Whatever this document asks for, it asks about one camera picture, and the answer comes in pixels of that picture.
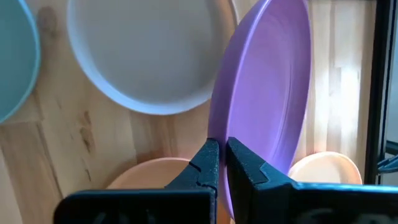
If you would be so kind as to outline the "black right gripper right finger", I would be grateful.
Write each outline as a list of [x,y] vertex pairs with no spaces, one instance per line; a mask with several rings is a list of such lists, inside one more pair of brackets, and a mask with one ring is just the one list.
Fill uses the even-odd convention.
[[226,161],[236,223],[397,223],[397,187],[296,182],[236,138]]

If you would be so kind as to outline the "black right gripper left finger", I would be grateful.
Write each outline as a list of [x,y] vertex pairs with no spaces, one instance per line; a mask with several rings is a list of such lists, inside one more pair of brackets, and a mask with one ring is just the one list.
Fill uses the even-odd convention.
[[216,223],[219,145],[207,139],[162,189],[82,190],[56,207],[54,224]]

